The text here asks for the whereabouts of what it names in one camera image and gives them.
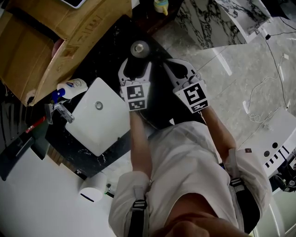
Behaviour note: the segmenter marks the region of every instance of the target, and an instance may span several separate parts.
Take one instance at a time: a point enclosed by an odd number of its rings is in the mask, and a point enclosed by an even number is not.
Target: blue bottle cap
[[[57,100],[59,97],[65,95],[66,91],[64,88],[59,89],[58,91],[53,91],[53,93],[51,94],[52,96],[52,100],[57,103]]]

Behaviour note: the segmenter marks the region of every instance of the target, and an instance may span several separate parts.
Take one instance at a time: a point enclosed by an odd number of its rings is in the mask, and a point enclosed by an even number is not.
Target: white marble wall
[[[208,49],[249,43],[269,19],[260,0],[184,0],[175,21]]]

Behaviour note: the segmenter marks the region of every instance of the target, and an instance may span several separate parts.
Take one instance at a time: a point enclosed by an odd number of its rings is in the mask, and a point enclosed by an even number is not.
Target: black strap
[[[240,185],[244,187],[243,189],[240,188],[239,191],[235,193],[244,219],[244,231],[245,233],[250,234],[260,219],[258,205],[242,179],[233,179],[231,180],[230,185],[233,186],[234,189],[238,188]]]
[[[132,207],[132,216],[129,226],[128,237],[142,237],[145,220],[145,209],[147,202],[145,200],[137,200]]]

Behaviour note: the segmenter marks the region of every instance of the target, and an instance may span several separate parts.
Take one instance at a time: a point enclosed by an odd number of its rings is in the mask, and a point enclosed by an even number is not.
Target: strap buckle
[[[137,200],[134,202],[132,210],[133,211],[144,211],[147,207],[147,202],[145,200]]]
[[[245,190],[245,183],[241,178],[232,179],[230,185],[234,188],[236,193]]]

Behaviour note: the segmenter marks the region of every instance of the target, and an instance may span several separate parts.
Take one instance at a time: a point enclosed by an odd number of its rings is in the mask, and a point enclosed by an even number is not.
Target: chrome faucet
[[[55,104],[45,104],[45,114],[46,114],[46,119],[49,124],[53,124],[52,122],[52,114],[54,110],[57,110],[67,121],[68,123],[72,123],[74,121],[74,116],[65,108],[63,103],[66,102],[60,101]]]

